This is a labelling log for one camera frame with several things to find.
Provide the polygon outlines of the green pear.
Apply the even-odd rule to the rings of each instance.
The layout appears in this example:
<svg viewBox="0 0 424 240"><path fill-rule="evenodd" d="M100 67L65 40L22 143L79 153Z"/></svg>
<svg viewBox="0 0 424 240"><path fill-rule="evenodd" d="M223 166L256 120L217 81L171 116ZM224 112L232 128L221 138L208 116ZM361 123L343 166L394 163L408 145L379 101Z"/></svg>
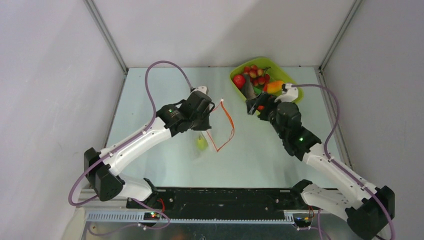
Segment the green pear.
<svg viewBox="0 0 424 240"><path fill-rule="evenodd" d="M201 135L196 138L195 143L199 151L205 151L209 147L208 141Z"/></svg>

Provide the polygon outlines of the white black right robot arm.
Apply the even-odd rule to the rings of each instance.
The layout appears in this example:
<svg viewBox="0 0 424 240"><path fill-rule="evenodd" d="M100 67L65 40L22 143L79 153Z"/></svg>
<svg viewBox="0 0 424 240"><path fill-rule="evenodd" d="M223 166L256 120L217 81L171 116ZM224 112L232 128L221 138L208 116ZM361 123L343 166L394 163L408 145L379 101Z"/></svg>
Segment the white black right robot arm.
<svg viewBox="0 0 424 240"><path fill-rule="evenodd" d="M328 153L322 141L302 125L302 115L294 102L262 92L246 100L247 113L269 122L290 156L311 166L336 184L338 193L302 180L298 191L291 194L291 204L297 209L314 206L347 222L363 240L372 240L386 226L393 226L395 193L388 186L378 187Z"/></svg>

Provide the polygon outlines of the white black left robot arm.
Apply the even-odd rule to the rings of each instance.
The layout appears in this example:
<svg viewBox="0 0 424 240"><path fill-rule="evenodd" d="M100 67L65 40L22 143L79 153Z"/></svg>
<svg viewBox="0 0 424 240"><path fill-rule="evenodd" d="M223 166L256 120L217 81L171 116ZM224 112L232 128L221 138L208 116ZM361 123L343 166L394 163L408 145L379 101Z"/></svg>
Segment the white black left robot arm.
<svg viewBox="0 0 424 240"><path fill-rule="evenodd" d="M106 202L115 197L125 197L138 200L145 208L156 206L158 194L151 181L125 176L122 171L146 151L177 134L210 129L212 104L207 88L197 87L187 99L164 105L151 123L121 142L100 151L94 148L86 150L85 176L99 200Z"/></svg>

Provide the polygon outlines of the clear zip bag orange zipper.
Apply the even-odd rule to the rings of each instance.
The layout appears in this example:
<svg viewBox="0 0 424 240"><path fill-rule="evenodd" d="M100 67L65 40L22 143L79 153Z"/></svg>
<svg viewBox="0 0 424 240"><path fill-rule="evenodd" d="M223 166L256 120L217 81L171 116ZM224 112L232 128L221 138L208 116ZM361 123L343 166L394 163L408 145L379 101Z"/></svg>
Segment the clear zip bag orange zipper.
<svg viewBox="0 0 424 240"><path fill-rule="evenodd" d="M222 98L218 105L209 115L211 129L197 132L194 139L196 159L200 159L208 154L218 154L235 136L234 121L225 106L225 100ZM196 147L196 139L203 136L208 142L208 148L199 151Z"/></svg>

